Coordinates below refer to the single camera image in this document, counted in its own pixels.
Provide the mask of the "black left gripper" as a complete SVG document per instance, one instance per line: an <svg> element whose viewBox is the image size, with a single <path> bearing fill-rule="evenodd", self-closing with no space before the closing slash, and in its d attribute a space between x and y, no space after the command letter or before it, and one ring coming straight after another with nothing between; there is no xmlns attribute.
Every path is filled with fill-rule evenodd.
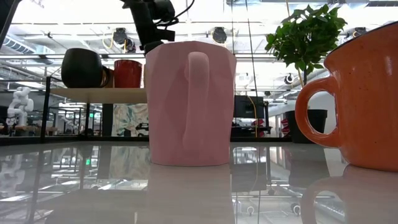
<svg viewBox="0 0 398 224"><path fill-rule="evenodd" d="M148 54L151 50L162 45L161 40L174 41L175 32L167 29L159 29L160 26L167 26L169 22L153 20L154 0L120 0L123 2L123 9L130 9L137 34L141 44L140 49Z"/></svg>

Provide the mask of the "red mug white inside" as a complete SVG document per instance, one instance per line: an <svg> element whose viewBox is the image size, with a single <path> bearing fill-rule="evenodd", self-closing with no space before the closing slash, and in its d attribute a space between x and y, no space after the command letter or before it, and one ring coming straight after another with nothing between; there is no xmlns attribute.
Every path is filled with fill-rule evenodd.
<svg viewBox="0 0 398 224"><path fill-rule="evenodd" d="M141 86L142 64L133 60L114 62L114 87L139 88Z"/></svg>

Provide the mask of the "pink faceted mug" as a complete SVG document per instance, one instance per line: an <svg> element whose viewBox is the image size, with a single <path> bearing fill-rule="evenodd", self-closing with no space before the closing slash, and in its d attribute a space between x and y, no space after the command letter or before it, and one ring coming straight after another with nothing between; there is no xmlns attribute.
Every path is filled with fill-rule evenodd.
<svg viewBox="0 0 398 224"><path fill-rule="evenodd" d="M166 166L229 162L236 57L198 41L162 44L146 55L151 161Z"/></svg>

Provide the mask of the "round black mug red inside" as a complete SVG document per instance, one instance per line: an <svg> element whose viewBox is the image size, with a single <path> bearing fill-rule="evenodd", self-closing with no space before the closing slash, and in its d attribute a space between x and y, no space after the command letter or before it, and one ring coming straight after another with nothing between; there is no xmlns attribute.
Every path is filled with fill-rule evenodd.
<svg viewBox="0 0 398 224"><path fill-rule="evenodd" d="M67 88L103 88L109 83L111 74L96 52L71 48L63 57L61 78Z"/></svg>

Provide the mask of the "orange speckled mug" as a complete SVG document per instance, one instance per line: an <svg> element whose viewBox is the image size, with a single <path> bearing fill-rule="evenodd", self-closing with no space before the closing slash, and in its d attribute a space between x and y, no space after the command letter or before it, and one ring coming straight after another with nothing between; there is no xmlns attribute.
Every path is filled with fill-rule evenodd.
<svg viewBox="0 0 398 224"><path fill-rule="evenodd" d="M295 103L303 135L340 149L354 166L398 172L398 21L340 45L324 66L329 76L306 84ZM329 134L308 118L308 102L320 91L335 99L336 126Z"/></svg>

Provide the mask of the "colourful mural panel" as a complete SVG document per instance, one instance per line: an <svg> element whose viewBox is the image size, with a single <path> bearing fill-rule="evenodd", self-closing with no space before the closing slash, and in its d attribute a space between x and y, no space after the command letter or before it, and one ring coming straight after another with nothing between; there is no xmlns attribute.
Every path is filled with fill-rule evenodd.
<svg viewBox="0 0 398 224"><path fill-rule="evenodd" d="M146 137L149 135L147 104L114 104L112 136Z"/></svg>

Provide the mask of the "black pillar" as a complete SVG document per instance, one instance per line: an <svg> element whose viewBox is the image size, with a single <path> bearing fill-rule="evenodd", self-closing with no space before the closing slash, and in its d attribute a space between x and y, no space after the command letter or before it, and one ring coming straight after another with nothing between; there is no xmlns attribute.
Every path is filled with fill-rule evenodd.
<svg viewBox="0 0 398 224"><path fill-rule="evenodd" d="M102 136L112 136L113 104L103 104L102 108Z"/></svg>

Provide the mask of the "black monitor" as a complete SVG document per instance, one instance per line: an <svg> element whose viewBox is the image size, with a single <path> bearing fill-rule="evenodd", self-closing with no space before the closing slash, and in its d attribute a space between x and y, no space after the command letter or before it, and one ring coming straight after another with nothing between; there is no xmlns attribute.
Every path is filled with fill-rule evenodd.
<svg viewBox="0 0 398 224"><path fill-rule="evenodd" d="M234 118L265 118L263 97L235 95Z"/></svg>

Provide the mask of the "white robot figure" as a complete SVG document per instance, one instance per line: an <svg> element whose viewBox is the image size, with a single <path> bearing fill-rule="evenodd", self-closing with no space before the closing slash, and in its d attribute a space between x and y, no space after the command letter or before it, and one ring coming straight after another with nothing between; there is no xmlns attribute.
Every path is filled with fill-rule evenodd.
<svg viewBox="0 0 398 224"><path fill-rule="evenodd" d="M34 101L29 98L30 92L29 87L18 87L13 93L12 102L7 109L6 123L9 126L25 126L27 124L27 113L34 109Z"/></svg>

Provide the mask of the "green potted plant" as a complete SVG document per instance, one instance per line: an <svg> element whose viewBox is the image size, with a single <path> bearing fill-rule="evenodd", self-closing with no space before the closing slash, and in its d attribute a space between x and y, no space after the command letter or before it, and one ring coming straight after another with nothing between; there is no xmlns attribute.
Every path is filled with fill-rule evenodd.
<svg viewBox="0 0 398 224"><path fill-rule="evenodd" d="M327 4L314 9L296 9L282 21L273 34L266 35L265 49L286 64L294 65L298 71L300 90L298 97L305 93L307 76L315 69L323 69L321 59L337 48L338 36L347 22L338 15L338 7L330 9ZM289 133L292 142L312 144L303 131L299 122L308 121L315 132L324 133L327 110L311 109L308 103L302 104L295 100L295 108L286 112Z"/></svg>

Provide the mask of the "wooden shelf black frame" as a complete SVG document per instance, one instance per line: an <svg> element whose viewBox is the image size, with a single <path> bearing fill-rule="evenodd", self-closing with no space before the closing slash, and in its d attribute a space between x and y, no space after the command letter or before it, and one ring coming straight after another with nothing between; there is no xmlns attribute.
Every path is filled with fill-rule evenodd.
<svg viewBox="0 0 398 224"><path fill-rule="evenodd" d="M140 104L146 103L146 91L144 88L51 88L52 82L60 82L58 78L52 76L45 78L45 98L42 113L42 126L40 141L45 142L45 131L47 128L47 118L49 117L50 95L62 96L78 103L86 105L85 133L79 140L97 140L100 137L88 135L88 118L90 116L91 104Z"/></svg>

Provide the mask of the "grey ceiling air duct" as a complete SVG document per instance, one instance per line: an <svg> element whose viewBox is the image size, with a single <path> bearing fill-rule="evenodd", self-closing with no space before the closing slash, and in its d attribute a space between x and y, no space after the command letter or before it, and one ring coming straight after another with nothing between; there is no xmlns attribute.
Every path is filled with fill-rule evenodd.
<svg viewBox="0 0 398 224"><path fill-rule="evenodd" d="M0 33L0 54L39 54L50 55L55 51L47 46L33 44L18 38L16 35Z"/></svg>

